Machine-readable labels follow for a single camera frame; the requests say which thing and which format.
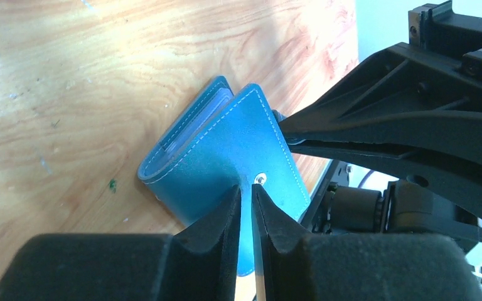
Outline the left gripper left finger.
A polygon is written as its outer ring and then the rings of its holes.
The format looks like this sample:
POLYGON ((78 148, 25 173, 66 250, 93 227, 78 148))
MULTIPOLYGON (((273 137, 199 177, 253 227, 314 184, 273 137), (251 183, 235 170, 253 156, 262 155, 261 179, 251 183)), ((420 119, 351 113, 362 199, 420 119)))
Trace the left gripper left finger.
POLYGON ((43 234, 0 279, 0 300, 233 300, 241 193, 177 235, 43 234))

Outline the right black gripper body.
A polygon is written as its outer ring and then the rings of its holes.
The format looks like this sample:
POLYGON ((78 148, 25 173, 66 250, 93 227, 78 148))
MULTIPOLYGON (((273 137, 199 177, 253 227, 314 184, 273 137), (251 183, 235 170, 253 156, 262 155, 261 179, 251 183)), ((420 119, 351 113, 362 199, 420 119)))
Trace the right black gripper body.
POLYGON ((457 14, 453 2, 408 12, 409 43, 461 62, 458 70, 482 81, 482 18, 457 14))

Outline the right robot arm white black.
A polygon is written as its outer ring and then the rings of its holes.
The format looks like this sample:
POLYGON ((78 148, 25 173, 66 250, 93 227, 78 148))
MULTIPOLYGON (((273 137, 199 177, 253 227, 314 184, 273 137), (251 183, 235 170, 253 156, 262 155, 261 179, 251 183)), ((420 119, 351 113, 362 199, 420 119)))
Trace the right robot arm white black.
POLYGON ((451 1, 409 12, 409 42, 380 50, 279 126, 292 152, 395 177, 362 201, 336 188, 313 230, 439 233, 482 242, 482 18, 451 1))

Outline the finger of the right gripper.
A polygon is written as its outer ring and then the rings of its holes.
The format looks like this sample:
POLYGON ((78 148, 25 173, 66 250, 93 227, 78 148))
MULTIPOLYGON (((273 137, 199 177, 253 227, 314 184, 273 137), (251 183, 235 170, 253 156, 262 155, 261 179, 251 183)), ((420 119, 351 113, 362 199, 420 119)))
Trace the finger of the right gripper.
POLYGON ((281 122, 288 139, 433 144, 482 138, 482 81, 458 62, 400 43, 369 56, 281 122))
POLYGON ((325 157, 404 179, 482 219, 482 166, 433 150, 397 144, 305 140, 294 153, 325 157))

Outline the blue leather card holder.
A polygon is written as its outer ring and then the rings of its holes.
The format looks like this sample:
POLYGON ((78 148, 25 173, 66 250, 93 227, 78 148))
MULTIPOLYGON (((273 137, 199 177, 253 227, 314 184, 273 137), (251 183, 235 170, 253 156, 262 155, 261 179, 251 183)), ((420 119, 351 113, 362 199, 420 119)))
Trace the blue leather card holder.
POLYGON ((232 186, 241 192, 237 274, 254 271, 252 186, 299 220, 311 198, 261 87, 234 93, 223 76, 210 80, 137 169, 138 178, 183 224, 217 206, 232 186))

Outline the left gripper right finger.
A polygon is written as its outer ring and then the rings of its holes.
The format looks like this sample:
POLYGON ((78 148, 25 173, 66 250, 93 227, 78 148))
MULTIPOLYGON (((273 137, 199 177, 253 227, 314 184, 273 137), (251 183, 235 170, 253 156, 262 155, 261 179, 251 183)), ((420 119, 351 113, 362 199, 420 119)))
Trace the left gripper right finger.
POLYGON ((452 239, 430 234, 317 235, 252 186, 258 300, 482 300, 452 239))

